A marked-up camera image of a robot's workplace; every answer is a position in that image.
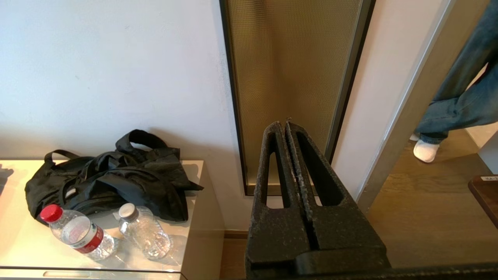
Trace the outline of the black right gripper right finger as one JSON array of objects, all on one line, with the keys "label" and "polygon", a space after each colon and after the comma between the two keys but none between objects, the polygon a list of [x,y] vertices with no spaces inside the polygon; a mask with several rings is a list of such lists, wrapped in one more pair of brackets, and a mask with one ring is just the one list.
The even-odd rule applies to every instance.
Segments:
[{"label": "black right gripper right finger", "polygon": [[309,133],[292,122],[285,139],[310,230],[310,250],[295,259],[300,275],[391,268],[387,250]]}]

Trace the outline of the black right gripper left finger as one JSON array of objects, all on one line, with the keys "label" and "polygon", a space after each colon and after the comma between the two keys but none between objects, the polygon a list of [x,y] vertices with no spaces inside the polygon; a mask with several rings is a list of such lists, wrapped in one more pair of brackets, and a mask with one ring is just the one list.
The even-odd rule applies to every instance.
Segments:
[{"label": "black right gripper left finger", "polygon": [[[288,126],[274,122],[263,133],[245,252],[247,278],[307,278],[320,274],[318,241],[300,189],[300,183],[308,179],[312,201],[316,200],[315,169],[305,166],[299,172],[296,170],[289,131]],[[267,204],[272,155],[276,157],[282,208],[271,208]]]}]

